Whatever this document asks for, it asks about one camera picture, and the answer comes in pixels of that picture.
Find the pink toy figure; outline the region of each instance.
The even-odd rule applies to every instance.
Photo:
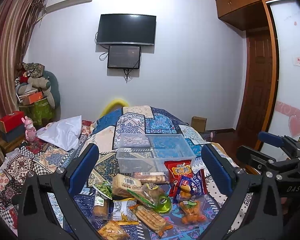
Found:
[[[37,135],[37,130],[33,126],[33,121],[31,118],[28,118],[27,116],[25,116],[25,119],[22,117],[21,121],[25,124],[26,140],[29,141],[30,144],[32,145]]]

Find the patterned quilt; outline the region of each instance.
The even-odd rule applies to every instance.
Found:
[[[38,174],[52,173],[57,167],[67,165],[71,160],[79,156],[89,143],[94,143],[99,148],[99,160],[87,180],[82,192],[74,197],[74,201],[88,220],[91,220],[92,209],[94,205],[95,189],[92,187],[95,180],[112,181],[112,178],[120,172],[116,151],[119,145],[122,133],[138,134],[183,134],[187,143],[197,155],[195,164],[192,167],[194,172],[204,169],[206,184],[209,194],[206,197],[206,203],[203,211],[208,221],[200,227],[188,227],[186,229],[179,227],[182,213],[177,205],[172,211],[165,215],[170,223],[175,227],[165,232],[161,239],[164,240],[191,240],[196,239],[208,226],[210,221],[218,214],[218,211],[226,201],[227,197],[222,195],[209,170],[201,159],[201,148],[205,142],[200,134],[196,132],[188,123],[182,122],[169,112],[150,106],[123,107],[115,110],[96,121],[96,126],[90,132],[91,122],[82,121],[82,133],[79,137],[79,148],[75,151],[66,152],[49,143],[37,140],[32,148],[22,147],[19,153],[4,163],[5,168],[0,175],[0,215],[17,234],[17,210],[11,202],[13,195],[22,191],[22,184],[30,170]],[[218,151],[221,157],[227,158],[229,162],[236,167],[233,160],[226,155],[222,147],[214,144],[213,147]],[[170,186],[164,185],[162,188],[168,191]],[[58,221],[64,230],[71,232],[69,225],[63,218],[63,214],[58,206],[54,194],[49,193],[49,199]],[[230,231],[239,228],[242,219],[250,203],[251,195],[247,194],[241,210],[239,211]],[[98,229],[103,222],[91,221],[92,225]],[[149,231],[142,223],[139,225],[126,225],[125,230],[130,235],[130,240],[151,239],[157,240],[157,235]]]

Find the transparent container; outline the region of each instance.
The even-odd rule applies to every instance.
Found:
[[[196,155],[182,134],[122,133],[117,159],[120,172],[168,172],[165,161],[191,160]]]

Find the blue gripper pad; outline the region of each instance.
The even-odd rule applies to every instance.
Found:
[[[260,132],[258,134],[258,139],[277,148],[280,148],[284,145],[283,140],[280,136],[268,132]]]
[[[226,158],[221,157],[212,144],[202,146],[201,158],[220,193],[229,197],[235,185],[234,168],[231,163]]]
[[[74,158],[67,167],[65,185],[69,187],[68,193],[71,197],[78,195],[99,159],[98,146],[89,143],[83,153]]]

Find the door frame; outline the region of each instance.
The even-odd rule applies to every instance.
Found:
[[[262,129],[261,131],[268,131],[269,126],[272,120],[272,116],[274,113],[274,107],[275,107],[275,102],[277,99],[277,90],[278,90],[278,84],[279,84],[279,49],[278,49],[278,40],[277,40],[277,35],[275,31],[275,24],[272,16],[272,12],[270,8],[268,7],[268,4],[266,2],[271,1],[271,0],[262,0],[267,20],[268,20],[268,28],[270,31],[270,39],[271,39],[271,49],[272,49],[272,76],[271,76],[271,88],[270,88],[270,95],[269,95],[269,101],[268,101],[268,106],[266,110],[266,115],[265,119],[263,121]],[[239,114],[239,120],[237,123],[237,128],[239,127],[242,119],[242,110],[244,108],[244,105],[246,103],[246,97],[247,97],[247,88],[249,84],[249,74],[250,74],[250,41],[249,38],[247,37],[247,71],[246,71],[246,81],[245,81],[245,86],[244,86],[244,93],[243,93],[243,99],[242,99],[242,105],[240,109],[240,114]],[[254,149],[255,150],[260,150],[262,147],[263,143],[258,140]]]

